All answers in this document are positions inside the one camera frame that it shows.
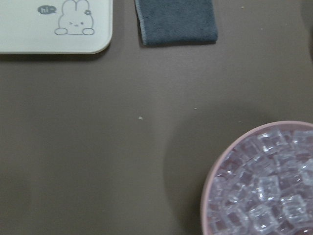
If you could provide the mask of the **pink bowl of ice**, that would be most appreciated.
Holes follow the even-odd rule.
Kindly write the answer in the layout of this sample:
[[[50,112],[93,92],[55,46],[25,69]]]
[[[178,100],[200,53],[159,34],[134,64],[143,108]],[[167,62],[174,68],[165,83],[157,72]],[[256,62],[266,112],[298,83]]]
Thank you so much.
[[[312,124],[273,122],[235,140],[205,180],[201,229],[205,235],[312,234]]]

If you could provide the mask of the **cream rabbit tray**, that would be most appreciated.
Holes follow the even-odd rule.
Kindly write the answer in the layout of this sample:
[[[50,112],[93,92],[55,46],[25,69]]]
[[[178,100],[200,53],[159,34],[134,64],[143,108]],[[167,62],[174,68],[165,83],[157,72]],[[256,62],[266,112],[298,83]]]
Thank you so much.
[[[2,0],[2,54],[96,54],[112,38],[111,0]]]

